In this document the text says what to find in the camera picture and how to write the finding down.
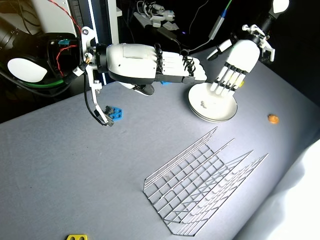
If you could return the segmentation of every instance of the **white circular panel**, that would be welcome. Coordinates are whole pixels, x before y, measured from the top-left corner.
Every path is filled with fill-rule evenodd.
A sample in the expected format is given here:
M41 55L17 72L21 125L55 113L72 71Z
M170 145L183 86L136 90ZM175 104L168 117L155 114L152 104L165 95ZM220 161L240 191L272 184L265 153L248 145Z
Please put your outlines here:
M231 119L238 106L233 96L217 95L210 90L211 83L194 85L189 91L191 110L201 119L209 122L224 122Z
M29 83L40 82L48 72L42 66L24 58L13 58L7 66L12 75Z

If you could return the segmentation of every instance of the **blue toy piece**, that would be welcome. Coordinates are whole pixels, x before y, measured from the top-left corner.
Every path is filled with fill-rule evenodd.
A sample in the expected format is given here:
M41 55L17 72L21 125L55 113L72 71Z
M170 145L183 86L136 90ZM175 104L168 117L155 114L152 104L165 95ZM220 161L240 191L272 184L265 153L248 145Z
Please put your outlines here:
M112 120L114 122L118 121L118 120L121 120L122 119L122 113L123 113L122 109L114 107L114 106L112 106L111 108L113 109L114 113L109 114L109 117L112 118Z
M169 81L160 81L160 83L161 83L162 85L168 85L168 84L171 84L172 82L169 82Z

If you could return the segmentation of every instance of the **wire basket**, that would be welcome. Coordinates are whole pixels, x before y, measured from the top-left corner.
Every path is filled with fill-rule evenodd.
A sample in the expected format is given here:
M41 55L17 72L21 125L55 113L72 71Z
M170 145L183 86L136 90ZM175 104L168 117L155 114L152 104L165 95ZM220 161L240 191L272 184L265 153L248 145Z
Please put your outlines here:
M268 154L243 167L250 151L226 162L208 141L217 127L187 147L144 181L143 192L169 230L194 236Z

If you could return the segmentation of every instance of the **red wire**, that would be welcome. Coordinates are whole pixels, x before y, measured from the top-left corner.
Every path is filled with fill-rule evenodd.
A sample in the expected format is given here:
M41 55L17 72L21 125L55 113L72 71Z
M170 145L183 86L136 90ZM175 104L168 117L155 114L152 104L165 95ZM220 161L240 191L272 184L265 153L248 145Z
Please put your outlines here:
M59 6L58 3L56 3L54 0L48 0L49 2L53 3L54 5L56 5L58 8L62 9L68 16L69 18L72 19L74 25L77 26L79 33L81 34L81 28L79 27L79 25L76 23L75 19L67 12L66 9L64 9L62 6Z
M70 45L70 46L61 48L60 51L59 51L59 53L58 53L58 55L57 55L56 58L55 58L56 64L57 64L57 66L58 66L58 70L59 70L59 72L60 72L60 74L61 74L62 77L64 76L64 74L62 73L62 71L61 71L61 69L60 69L59 56L60 56L60 54L61 54L61 52L62 52L63 50L70 49L70 48L74 48L74 47L77 47L77 45Z

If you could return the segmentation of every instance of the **gray table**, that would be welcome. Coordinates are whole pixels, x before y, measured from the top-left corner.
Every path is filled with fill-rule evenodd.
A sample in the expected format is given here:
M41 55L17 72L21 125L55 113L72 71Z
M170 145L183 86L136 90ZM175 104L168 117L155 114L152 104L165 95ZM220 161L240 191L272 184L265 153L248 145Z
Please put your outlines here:
M205 61L208 79L225 55ZM196 117L186 99L189 85L155 83L145 97L118 83L99 103L123 109L113 127L89 115L83 94L0 125L0 233L3 239L63 240L85 233L90 240L181 240L171 235L142 193L145 177L218 126L215 149L235 141L221 158L254 149L269 153L237 194L216 212L195 240L233 238L281 179L320 127L320 109L258 63L236 93L238 111L214 124ZM268 122L275 113L278 125Z

